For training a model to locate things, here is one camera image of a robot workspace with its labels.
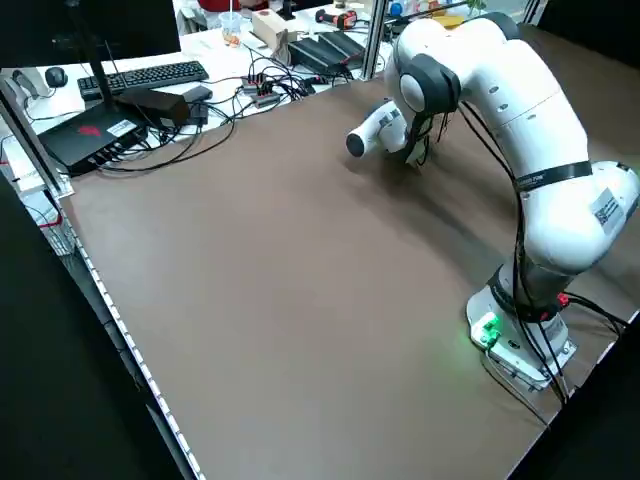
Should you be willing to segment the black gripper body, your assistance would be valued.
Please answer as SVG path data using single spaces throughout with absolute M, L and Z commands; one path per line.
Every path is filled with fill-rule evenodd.
M 415 144 L 411 147 L 411 151 L 406 158 L 405 164 L 413 168 L 422 167 L 427 161 L 429 149 L 430 134 L 421 134 Z

